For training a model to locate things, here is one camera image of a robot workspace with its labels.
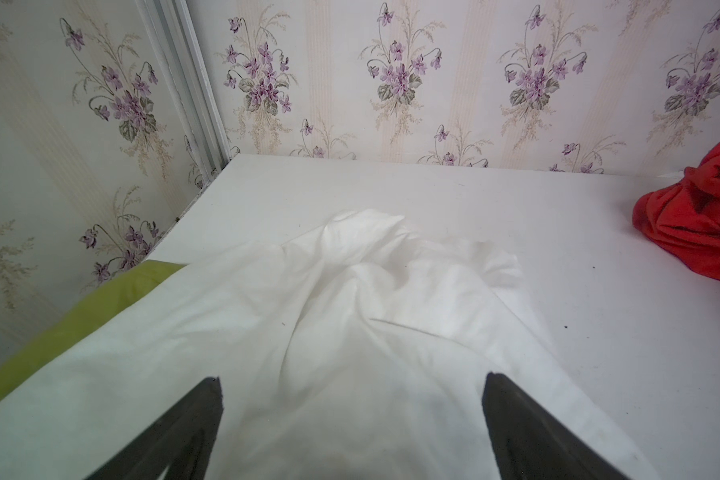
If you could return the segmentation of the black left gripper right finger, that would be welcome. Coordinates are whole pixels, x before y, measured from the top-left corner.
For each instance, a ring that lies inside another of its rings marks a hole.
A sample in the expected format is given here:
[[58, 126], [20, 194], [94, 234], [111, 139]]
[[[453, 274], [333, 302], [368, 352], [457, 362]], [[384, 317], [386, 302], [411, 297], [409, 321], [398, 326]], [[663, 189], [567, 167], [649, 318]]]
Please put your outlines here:
[[623, 479], [509, 377], [489, 373], [482, 410], [503, 479]]

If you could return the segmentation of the red cloth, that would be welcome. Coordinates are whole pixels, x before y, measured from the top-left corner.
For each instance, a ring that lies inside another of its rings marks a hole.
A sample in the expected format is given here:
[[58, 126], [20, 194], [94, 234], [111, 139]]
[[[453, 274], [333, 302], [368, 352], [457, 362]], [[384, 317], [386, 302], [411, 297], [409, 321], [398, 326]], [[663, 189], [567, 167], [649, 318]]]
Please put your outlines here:
[[694, 273], [720, 281], [720, 142], [677, 183], [640, 197], [632, 224]]

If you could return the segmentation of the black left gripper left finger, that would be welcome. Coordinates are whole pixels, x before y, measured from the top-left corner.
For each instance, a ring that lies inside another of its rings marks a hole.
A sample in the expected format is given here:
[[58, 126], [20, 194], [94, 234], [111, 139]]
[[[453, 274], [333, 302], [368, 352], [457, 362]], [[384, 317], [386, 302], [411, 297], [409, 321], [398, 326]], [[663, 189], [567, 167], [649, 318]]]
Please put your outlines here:
[[206, 377], [91, 479], [203, 479], [223, 415], [218, 377]]

